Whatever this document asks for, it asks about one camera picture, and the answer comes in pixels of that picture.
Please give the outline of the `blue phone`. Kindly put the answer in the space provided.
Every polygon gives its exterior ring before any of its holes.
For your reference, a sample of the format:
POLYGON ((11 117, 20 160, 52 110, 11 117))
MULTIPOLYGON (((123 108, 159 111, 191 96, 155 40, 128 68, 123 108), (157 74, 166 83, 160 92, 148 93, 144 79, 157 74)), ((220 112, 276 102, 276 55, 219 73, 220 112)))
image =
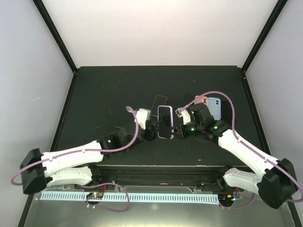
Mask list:
POLYGON ((193 100, 195 100, 195 95, 185 92, 178 104, 178 108, 183 108, 188 103, 191 103, 193 100))

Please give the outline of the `pink phone case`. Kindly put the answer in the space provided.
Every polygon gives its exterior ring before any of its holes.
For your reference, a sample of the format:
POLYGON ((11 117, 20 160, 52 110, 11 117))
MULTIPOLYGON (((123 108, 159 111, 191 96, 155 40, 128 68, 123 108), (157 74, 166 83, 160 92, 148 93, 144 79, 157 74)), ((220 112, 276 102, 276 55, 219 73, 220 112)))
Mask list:
POLYGON ((204 105, 208 106, 208 97, 206 96, 195 96, 194 104, 203 103, 204 105))

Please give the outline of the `light-blue phone case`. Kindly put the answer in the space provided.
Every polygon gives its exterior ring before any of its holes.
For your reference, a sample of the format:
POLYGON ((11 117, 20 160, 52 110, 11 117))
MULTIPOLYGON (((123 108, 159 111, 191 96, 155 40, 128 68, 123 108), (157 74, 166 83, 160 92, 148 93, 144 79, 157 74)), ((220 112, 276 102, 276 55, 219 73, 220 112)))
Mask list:
POLYGON ((209 97, 208 109, 215 120, 221 120, 221 100, 219 98, 209 97))

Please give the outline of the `black phone case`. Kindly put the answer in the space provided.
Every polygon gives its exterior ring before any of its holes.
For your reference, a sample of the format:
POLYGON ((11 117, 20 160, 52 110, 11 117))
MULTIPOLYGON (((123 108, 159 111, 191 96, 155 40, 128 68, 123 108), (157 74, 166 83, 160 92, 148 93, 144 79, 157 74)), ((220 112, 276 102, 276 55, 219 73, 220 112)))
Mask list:
POLYGON ((221 120, 232 125, 232 107, 228 101, 221 102, 221 120))

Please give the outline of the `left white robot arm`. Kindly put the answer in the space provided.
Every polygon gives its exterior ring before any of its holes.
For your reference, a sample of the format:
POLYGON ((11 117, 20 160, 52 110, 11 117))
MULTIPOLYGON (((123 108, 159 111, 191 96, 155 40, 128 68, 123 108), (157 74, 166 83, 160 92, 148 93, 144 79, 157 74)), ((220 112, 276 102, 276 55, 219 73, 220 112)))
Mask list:
POLYGON ((131 149, 143 141, 153 141, 160 122, 155 118, 137 115, 119 130, 88 144, 56 152, 28 152, 20 164, 20 185, 26 195, 35 194, 57 185, 80 184, 96 189, 102 178, 93 172, 90 164, 101 162, 104 156, 131 149))

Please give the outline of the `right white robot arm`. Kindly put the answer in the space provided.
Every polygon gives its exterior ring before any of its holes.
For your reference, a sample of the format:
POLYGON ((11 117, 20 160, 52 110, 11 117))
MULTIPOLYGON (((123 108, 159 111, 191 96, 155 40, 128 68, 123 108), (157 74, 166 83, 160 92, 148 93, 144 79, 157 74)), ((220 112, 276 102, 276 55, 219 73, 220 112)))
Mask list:
POLYGON ((198 103, 187 109, 178 108, 176 114, 183 121, 174 127, 178 138, 202 135, 251 169, 245 172, 235 167, 229 168, 215 179, 219 190, 238 187, 250 191, 274 209, 278 209, 299 190, 291 161, 286 158, 278 160, 253 146, 232 130, 229 124, 215 120, 205 104, 198 103))

